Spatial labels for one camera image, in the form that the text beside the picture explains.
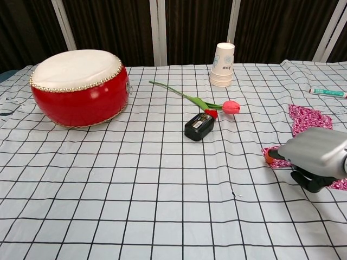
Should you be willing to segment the grey black right robot hand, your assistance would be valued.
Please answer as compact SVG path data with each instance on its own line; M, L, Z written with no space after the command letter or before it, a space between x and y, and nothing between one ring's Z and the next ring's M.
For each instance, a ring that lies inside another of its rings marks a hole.
M346 178L346 133L310 127L278 148L265 152L268 164L275 159L289 162L291 177L302 188L317 193Z

